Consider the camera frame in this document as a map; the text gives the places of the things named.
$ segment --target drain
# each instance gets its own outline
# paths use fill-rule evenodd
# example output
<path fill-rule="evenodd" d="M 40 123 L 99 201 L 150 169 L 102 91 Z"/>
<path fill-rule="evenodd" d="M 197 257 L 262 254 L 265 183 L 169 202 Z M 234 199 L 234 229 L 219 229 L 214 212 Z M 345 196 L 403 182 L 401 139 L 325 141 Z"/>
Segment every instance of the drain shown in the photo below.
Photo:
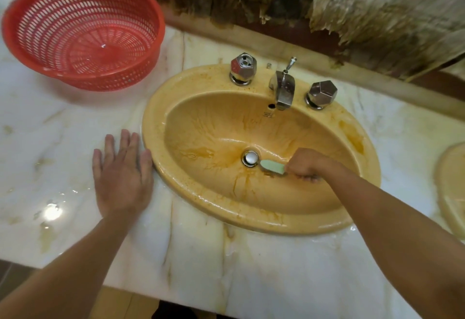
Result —
<path fill-rule="evenodd" d="M 255 151 L 247 150 L 242 154 L 242 163 L 246 167 L 255 167 L 259 163 L 259 154 Z"/>

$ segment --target forearm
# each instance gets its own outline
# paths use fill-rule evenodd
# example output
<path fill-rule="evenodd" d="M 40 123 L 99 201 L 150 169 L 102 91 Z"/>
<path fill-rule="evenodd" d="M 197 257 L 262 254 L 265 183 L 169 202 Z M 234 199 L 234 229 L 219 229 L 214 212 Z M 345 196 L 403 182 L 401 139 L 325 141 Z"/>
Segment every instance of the forearm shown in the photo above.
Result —
<path fill-rule="evenodd" d="M 322 166 L 322 177 L 351 215 L 387 279 L 424 317 L 438 318 L 465 294 L 465 247 L 429 218 L 360 178 L 342 164 Z"/>
<path fill-rule="evenodd" d="M 103 218 L 82 240 L 6 297 L 0 303 L 2 317 L 87 318 L 134 220 L 127 212 Z"/>

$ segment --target sink basin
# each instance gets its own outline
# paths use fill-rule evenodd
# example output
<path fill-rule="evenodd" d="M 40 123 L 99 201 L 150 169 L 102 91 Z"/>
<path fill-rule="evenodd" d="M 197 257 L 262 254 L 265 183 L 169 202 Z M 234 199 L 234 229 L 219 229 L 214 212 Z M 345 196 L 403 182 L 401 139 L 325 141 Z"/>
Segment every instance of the sink basin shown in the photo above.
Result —
<path fill-rule="evenodd" d="M 342 106 L 322 111 L 304 102 L 309 84 L 296 80 L 294 103 L 273 108 L 268 82 L 274 71 L 259 68 L 252 83 L 229 80 L 229 65 L 185 70 L 153 95 L 142 135 L 157 170 L 183 198 L 234 225 L 272 233 L 312 234 L 352 223 L 329 185 L 264 172 L 242 162 L 246 151 L 286 163 L 308 147 L 343 163 L 375 185 L 380 167 L 363 128 Z"/>

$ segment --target countertop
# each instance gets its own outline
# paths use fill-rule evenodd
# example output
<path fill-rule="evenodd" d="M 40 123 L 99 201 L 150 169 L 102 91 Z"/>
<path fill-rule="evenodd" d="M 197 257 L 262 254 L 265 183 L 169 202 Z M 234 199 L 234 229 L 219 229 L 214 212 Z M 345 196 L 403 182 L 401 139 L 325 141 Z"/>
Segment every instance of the countertop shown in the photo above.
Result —
<path fill-rule="evenodd" d="M 10 1 L 0 0 L 2 12 Z M 101 218 L 91 155 L 105 134 L 139 131 L 148 98 L 170 76 L 227 63 L 241 52 L 168 27 L 146 79 L 123 91 L 91 93 L 29 70 L 1 41 L 0 258 L 40 268 L 87 234 Z M 260 66 L 285 66 L 251 54 Z M 292 70 L 308 83 L 326 79 Z M 382 188 L 440 221 L 434 165 L 448 146 L 465 140 L 465 123 L 333 82 L 336 100 L 375 145 Z M 121 246 L 106 285 L 240 318 L 418 318 L 354 225 L 317 237 L 247 231 L 195 209 L 154 175 L 152 202 Z M 44 223 L 49 204 L 62 213 Z"/>

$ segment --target green brush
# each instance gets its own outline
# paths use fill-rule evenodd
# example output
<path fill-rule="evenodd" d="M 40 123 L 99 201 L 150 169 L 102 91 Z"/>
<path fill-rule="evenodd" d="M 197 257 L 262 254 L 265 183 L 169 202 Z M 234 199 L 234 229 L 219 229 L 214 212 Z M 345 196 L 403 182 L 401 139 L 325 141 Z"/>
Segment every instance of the green brush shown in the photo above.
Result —
<path fill-rule="evenodd" d="M 260 166 L 262 166 L 266 170 L 269 170 L 271 172 L 274 172 L 280 175 L 285 174 L 284 165 L 279 162 L 274 162 L 272 160 L 261 160 Z"/>

